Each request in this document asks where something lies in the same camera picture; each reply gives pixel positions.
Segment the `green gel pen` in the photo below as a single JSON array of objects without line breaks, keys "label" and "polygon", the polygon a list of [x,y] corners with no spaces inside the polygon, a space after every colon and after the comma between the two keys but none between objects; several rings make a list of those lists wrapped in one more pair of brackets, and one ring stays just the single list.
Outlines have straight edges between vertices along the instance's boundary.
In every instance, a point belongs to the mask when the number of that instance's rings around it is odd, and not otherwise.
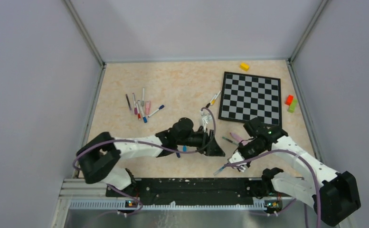
[{"label": "green gel pen", "polygon": [[225,140],[225,141],[227,141],[227,142],[229,142],[229,143],[231,143],[231,144],[233,144],[233,145],[236,145],[236,146],[239,145],[238,142],[235,142],[235,141],[233,141],[233,140],[231,140],[231,139],[229,139],[227,137],[222,136],[222,139]]}]

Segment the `pink highlighter pen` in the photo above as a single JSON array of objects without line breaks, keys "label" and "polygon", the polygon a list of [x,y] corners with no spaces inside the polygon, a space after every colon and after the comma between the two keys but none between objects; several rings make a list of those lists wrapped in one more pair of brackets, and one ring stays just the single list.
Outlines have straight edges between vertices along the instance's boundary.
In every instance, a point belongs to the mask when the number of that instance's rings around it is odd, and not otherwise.
[{"label": "pink highlighter pen", "polygon": [[238,142],[238,144],[242,144],[242,145],[246,145],[247,141],[245,141],[242,137],[240,137],[238,134],[236,133],[230,133],[231,137]]}]

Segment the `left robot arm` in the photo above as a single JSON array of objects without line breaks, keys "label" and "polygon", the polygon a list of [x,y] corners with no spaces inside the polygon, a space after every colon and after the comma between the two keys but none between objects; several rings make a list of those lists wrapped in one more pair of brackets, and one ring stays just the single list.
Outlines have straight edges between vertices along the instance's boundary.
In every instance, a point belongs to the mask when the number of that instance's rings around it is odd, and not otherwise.
[{"label": "left robot arm", "polygon": [[86,184],[103,182],[112,185],[123,196],[135,191],[135,179],[127,168],[120,168],[121,159],[137,157],[165,157],[178,152],[179,146],[194,147],[196,152],[209,157],[226,154],[215,140],[215,131],[180,118],[171,128],[151,136],[133,139],[113,138],[103,132],[89,141],[76,153],[75,167],[83,174]]}]

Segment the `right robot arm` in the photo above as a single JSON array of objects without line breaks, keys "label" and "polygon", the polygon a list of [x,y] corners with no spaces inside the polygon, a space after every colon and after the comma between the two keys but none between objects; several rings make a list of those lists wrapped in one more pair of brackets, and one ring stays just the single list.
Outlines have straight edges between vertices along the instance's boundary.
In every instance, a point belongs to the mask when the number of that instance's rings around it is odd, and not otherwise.
[{"label": "right robot arm", "polygon": [[278,125],[254,118],[244,124],[251,137],[240,143],[228,159],[227,167],[244,172],[251,162],[274,154],[302,177],[296,178],[280,168],[265,169],[261,189],[273,196],[284,193],[314,209],[317,218],[334,227],[361,207],[356,178],[348,171],[336,171],[310,155]]}]

